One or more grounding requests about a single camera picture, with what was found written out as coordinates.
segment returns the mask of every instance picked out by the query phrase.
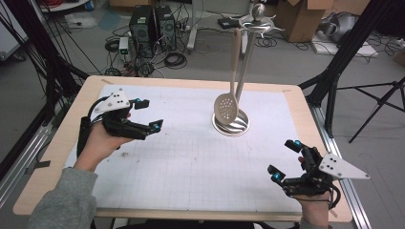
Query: floor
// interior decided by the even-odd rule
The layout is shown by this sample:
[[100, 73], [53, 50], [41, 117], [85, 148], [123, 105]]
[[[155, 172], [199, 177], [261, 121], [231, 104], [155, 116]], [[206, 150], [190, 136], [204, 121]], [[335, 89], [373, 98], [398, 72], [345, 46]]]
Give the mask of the floor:
[[[104, 49], [105, 38], [112, 35], [113, 30], [126, 26], [129, 14], [112, 11], [108, 5], [101, 4], [91, 12], [91, 15], [96, 19], [97, 26], [92, 29], [72, 30], [70, 35], [94, 65], [102, 70], [109, 61], [108, 53]], [[216, 24], [218, 18], [219, 15], [205, 13], [199, 27], [220, 30]], [[93, 65], [67, 34], [62, 34], [62, 37], [74, 65], [84, 72], [95, 73]], [[387, 48], [385, 43], [388, 41], [387, 37], [382, 39], [381, 44], [375, 39], [371, 41], [378, 51], [378, 57], [371, 58], [370, 62], [367, 58], [355, 57], [343, 72], [339, 87], [400, 80], [404, 76], [405, 69], [393, 61], [397, 49], [394, 52], [384, 52]], [[196, 49], [191, 54], [185, 55], [187, 65], [184, 68], [180, 70], [162, 68], [160, 71], [154, 71], [151, 77], [226, 81], [230, 69], [230, 63], [227, 61], [230, 50], [226, 48], [229, 42], [229, 33], [199, 30]], [[315, 54], [309, 45], [296, 46], [281, 38], [275, 38], [271, 42], [274, 47], [254, 48], [246, 82], [297, 85], [321, 73], [332, 59], [331, 55]], [[116, 60], [114, 66], [121, 67], [119, 60]], [[0, 102], [2, 107], [0, 159], [3, 159], [42, 108], [45, 99], [29, 60], [0, 62], [0, 88], [0, 95], [3, 97]], [[390, 88], [390, 86], [372, 87], [367, 91], [382, 96]], [[310, 90], [305, 90], [305, 94], [310, 93]], [[402, 106], [399, 92], [393, 94], [389, 101], [399, 107]], [[403, 195], [405, 184], [400, 181], [405, 174], [402, 162], [405, 157], [404, 113], [384, 106], [358, 138], [353, 143], [348, 142], [375, 106], [375, 100], [356, 90], [338, 91], [333, 120], [334, 139], [342, 157], [372, 177], [370, 180], [353, 181], [372, 228], [405, 228]], [[28, 217], [16, 216], [12, 212], [12, 206], [28, 179], [29, 176], [22, 178], [11, 197], [0, 209], [2, 228], [25, 228]], [[108, 228], [109, 221], [97, 219], [97, 225], [99, 228]], [[283, 228], [292, 224], [271, 222], [270, 225]], [[335, 228], [356, 228], [354, 222], [332, 225]]]

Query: robotic hand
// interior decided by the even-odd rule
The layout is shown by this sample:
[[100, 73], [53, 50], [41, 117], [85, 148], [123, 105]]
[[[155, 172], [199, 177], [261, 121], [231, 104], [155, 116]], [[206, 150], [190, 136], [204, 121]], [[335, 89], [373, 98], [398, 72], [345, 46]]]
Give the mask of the robotic hand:
[[297, 178], [285, 178], [286, 175], [271, 164], [267, 171], [271, 174], [271, 180], [280, 185], [287, 196], [295, 195], [315, 196], [330, 192], [330, 209], [339, 202], [341, 194], [333, 185], [333, 181], [341, 178], [370, 178], [363, 171], [352, 166], [342, 158], [332, 153], [322, 157], [316, 147], [308, 147], [300, 141], [287, 140], [285, 145], [290, 150], [302, 154], [304, 162], [301, 167], [306, 172]]
[[[80, 131], [77, 142], [77, 156], [83, 151], [93, 123], [102, 120], [108, 134], [144, 140], [147, 136], [160, 132], [163, 120], [142, 125], [127, 119], [132, 108], [134, 110], [149, 107], [149, 100], [128, 100], [123, 91], [110, 96], [102, 97], [91, 107], [87, 116], [81, 118]], [[99, 114], [93, 121], [90, 120], [92, 112]]]

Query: metal utensil stand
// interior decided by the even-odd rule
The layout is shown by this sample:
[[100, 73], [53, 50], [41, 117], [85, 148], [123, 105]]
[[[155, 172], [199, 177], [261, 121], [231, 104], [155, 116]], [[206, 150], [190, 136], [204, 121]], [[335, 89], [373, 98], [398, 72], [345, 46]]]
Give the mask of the metal utensil stand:
[[[272, 30], [279, 30], [273, 23], [273, 17], [265, 17], [265, 6], [263, 4], [256, 4], [252, 8], [251, 14], [241, 17], [239, 19], [239, 24], [241, 26], [241, 31], [248, 32], [247, 47], [245, 52], [244, 63], [240, 72], [238, 87], [236, 89], [236, 99], [240, 101], [242, 90], [245, 83], [245, 75], [250, 62], [250, 58], [253, 53], [253, 47], [258, 35], [264, 37], [264, 33]], [[235, 121], [225, 125], [217, 120], [215, 114], [212, 115], [212, 124], [215, 129], [223, 135], [227, 136], [239, 136], [247, 132], [250, 126], [250, 119], [247, 114], [239, 109], [238, 116]]]

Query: wooden table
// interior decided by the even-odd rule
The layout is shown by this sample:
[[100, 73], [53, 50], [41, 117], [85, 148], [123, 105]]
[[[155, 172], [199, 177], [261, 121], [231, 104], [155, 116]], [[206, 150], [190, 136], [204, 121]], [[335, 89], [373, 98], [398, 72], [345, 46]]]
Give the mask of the wooden table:
[[[79, 121], [87, 115], [89, 108], [98, 99], [103, 86], [108, 84], [156, 86], [192, 89], [227, 89], [229, 83], [216, 81], [126, 78], [112, 76], [91, 76], [83, 85], [74, 104], [67, 113], [53, 141], [49, 145], [42, 161], [50, 160], [47, 168], [36, 169], [27, 186], [16, 201], [13, 211], [17, 215], [30, 215], [44, 194], [54, 188], [58, 182], [69, 152], [73, 149], [79, 129]], [[292, 85], [245, 83], [244, 91], [284, 93], [297, 135], [302, 142], [316, 146], [321, 154], [326, 152], [315, 122], [301, 89]], [[216, 212], [216, 211], [167, 211], [132, 209], [97, 209], [98, 217], [142, 218], [142, 219], [227, 219], [227, 220], [288, 220], [298, 221], [300, 214], [292, 213], [256, 213], [256, 212]], [[350, 221], [352, 214], [348, 203], [342, 199], [332, 211], [330, 221]]]

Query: camera stand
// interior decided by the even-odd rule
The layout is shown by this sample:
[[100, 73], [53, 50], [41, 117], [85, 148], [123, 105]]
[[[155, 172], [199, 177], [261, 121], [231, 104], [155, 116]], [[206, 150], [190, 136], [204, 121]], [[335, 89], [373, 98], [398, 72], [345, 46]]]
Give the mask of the camera stand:
[[[372, 120], [372, 118], [377, 114], [377, 112], [382, 108], [384, 105], [388, 105], [392, 108], [395, 108], [397, 110], [400, 110], [401, 112], [405, 113], [405, 93], [404, 93], [404, 82], [405, 82], [405, 76], [399, 80], [399, 82], [393, 81], [391, 83], [382, 83], [382, 84], [371, 84], [371, 85], [363, 85], [363, 86], [354, 86], [354, 87], [346, 87], [346, 88], [338, 88], [337, 90], [346, 90], [346, 89], [356, 89], [359, 92], [375, 99], [377, 101], [378, 107], [373, 111], [373, 113], [367, 118], [366, 122], [360, 127], [360, 129], [355, 133], [355, 135], [352, 137], [352, 139], [349, 141], [349, 143], [352, 143], [354, 139], [360, 134], [361, 131], [366, 127], [366, 125]], [[393, 86], [386, 94], [384, 94], [381, 98], [374, 96], [372, 94], [369, 94], [365, 91], [362, 90], [362, 88], [371, 88], [371, 87], [379, 87], [379, 86]], [[388, 99], [390, 99], [391, 95], [393, 95], [396, 90], [401, 91], [401, 96], [402, 96], [402, 106], [403, 108], [400, 108], [398, 106], [395, 106], [392, 103], [388, 102]]]

